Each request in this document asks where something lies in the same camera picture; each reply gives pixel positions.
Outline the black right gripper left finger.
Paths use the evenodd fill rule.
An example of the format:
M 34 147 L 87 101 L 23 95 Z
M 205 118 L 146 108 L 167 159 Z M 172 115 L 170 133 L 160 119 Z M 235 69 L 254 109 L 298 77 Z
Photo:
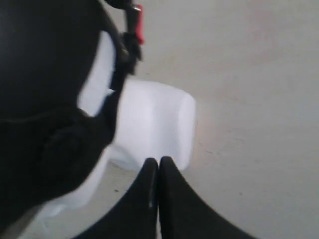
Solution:
M 77 239 L 155 239 L 157 237 L 157 178 L 153 158 L 145 160 L 119 202 Z

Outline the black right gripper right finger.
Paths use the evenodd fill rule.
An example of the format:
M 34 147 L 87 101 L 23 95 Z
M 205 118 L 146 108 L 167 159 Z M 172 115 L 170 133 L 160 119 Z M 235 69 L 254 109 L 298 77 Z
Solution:
M 171 157 L 159 164 L 159 222 L 163 239 L 251 239 L 210 208 Z

